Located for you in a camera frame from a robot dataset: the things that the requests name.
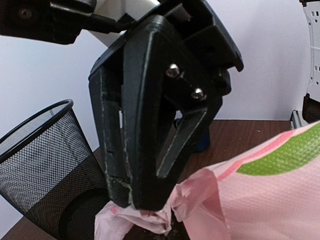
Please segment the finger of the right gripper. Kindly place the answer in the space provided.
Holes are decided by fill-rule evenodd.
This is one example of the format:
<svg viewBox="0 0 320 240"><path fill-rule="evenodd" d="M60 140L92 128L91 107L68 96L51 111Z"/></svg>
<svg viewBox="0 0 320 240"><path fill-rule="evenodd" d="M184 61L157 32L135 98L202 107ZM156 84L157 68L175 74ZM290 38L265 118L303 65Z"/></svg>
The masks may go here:
<svg viewBox="0 0 320 240"><path fill-rule="evenodd" d="M174 26L152 15L123 49L123 134L130 202L159 211L222 106L215 83Z"/></svg>
<svg viewBox="0 0 320 240"><path fill-rule="evenodd" d="M107 67L100 67L89 77L89 93L108 194L116 205L126 208L130 205L130 178L120 127L120 76Z"/></svg>

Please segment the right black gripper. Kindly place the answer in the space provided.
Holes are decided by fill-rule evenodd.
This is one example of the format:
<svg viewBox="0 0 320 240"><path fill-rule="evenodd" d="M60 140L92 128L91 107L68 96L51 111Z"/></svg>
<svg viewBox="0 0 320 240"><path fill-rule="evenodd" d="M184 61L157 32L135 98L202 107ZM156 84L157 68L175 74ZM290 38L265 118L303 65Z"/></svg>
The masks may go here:
<svg viewBox="0 0 320 240"><path fill-rule="evenodd" d="M164 3L163 0L99 0L94 14L129 23L154 14ZM244 64L237 45L209 3L180 0L161 15L175 26L188 49L212 76L220 95L228 95L231 92L228 69L235 67L240 72Z"/></svg>

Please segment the pink plastic trash bag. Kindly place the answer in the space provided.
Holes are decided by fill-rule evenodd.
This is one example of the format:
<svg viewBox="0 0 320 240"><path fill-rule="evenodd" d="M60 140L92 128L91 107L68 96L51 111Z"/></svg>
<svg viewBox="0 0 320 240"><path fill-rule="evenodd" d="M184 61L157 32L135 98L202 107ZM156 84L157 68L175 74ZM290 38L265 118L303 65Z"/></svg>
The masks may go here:
<svg viewBox="0 0 320 240"><path fill-rule="evenodd" d="M133 226L156 235L182 222L192 240L317 240L320 124L283 132L177 184L158 212L112 201L95 217L96 240L122 240Z"/></svg>

